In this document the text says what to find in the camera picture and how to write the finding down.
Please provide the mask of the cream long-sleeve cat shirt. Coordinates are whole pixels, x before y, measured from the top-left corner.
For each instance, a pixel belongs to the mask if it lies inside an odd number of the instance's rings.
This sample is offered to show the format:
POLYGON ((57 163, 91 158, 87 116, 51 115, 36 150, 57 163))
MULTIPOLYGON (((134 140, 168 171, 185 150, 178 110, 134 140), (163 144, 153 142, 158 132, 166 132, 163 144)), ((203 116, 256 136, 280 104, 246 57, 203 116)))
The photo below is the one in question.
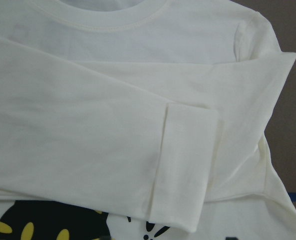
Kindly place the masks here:
POLYGON ((295 60, 229 0, 0 0, 0 240, 296 240, 295 60))

